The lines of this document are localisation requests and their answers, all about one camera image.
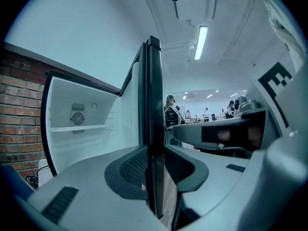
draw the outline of person in black clothing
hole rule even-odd
[[[231,100],[229,106],[227,107],[228,111],[226,112],[226,119],[230,119],[234,117],[234,101]]]

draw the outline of brick wall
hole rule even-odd
[[[10,51],[0,64],[0,163],[32,176],[45,158],[40,106],[46,71],[69,73]]]

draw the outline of black cable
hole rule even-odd
[[[31,186],[33,186],[33,187],[35,187],[35,188],[38,188],[39,187],[39,171],[40,170],[42,170],[42,169],[44,169],[44,168],[47,168],[47,167],[49,167],[48,165],[46,165],[46,166],[44,166],[44,167],[41,167],[41,168],[39,168],[38,169],[38,171],[37,171],[37,175],[36,176],[27,176],[26,177],[26,181],[31,185]]]

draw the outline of black backpack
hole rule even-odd
[[[165,110],[166,127],[171,127],[179,124],[179,115],[173,108],[167,107]]]

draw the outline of white shelf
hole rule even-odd
[[[78,126],[78,127],[50,128],[50,132],[66,132],[66,131],[88,130],[88,129],[105,128],[105,127],[111,127],[111,125],[100,124],[100,125]]]

